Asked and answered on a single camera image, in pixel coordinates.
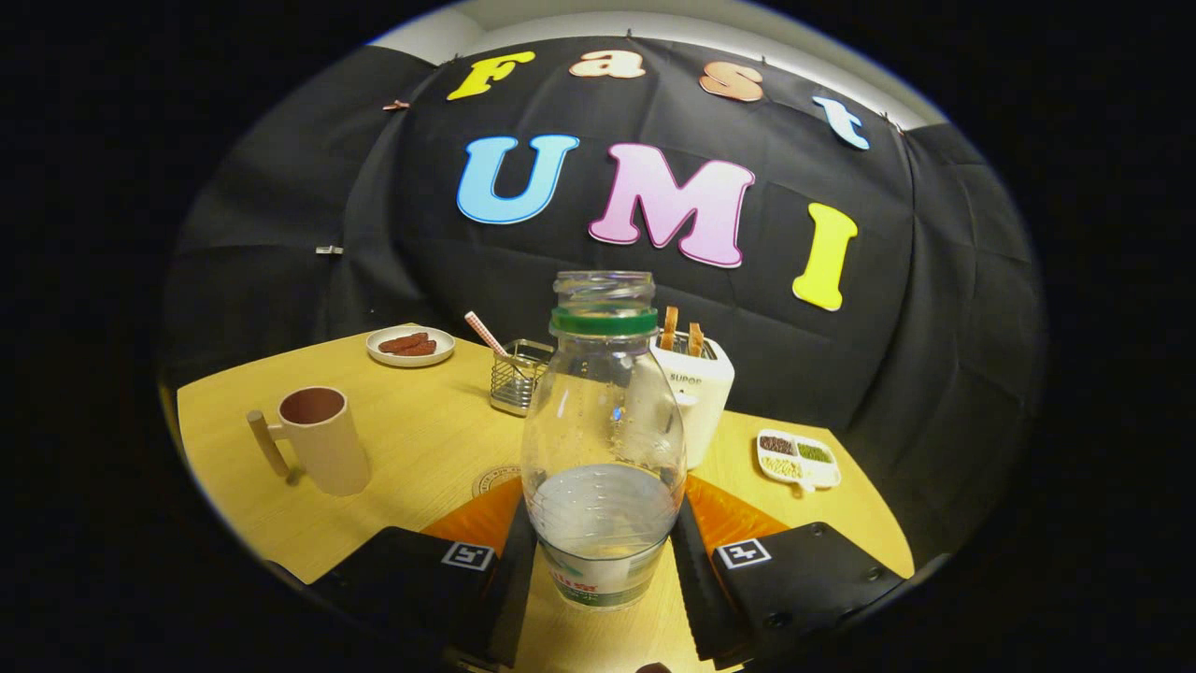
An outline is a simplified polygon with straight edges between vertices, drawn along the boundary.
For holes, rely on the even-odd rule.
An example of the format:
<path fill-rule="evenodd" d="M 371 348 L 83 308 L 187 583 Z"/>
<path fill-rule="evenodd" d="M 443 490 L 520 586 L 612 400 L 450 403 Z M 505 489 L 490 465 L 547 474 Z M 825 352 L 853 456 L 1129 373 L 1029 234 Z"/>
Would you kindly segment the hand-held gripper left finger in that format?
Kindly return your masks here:
<path fill-rule="evenodd" d="M 389 525 L 309 594 L 437 669 L 513 667 L 533 556 L 533 526 L 513 478 L 421 532 Z"/>

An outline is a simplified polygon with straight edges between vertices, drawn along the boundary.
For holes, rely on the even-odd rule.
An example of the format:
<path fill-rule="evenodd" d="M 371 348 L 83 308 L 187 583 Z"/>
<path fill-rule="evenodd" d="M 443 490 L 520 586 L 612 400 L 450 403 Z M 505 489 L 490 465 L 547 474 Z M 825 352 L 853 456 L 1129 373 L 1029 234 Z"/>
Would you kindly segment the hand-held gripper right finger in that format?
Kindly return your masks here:
<path fill-rule="evenodd" d="M 691 476 L 671 534 L 692 643 L 718 669 L 837 638 L 908 588 L 831 524 L 781 524 Z"/>

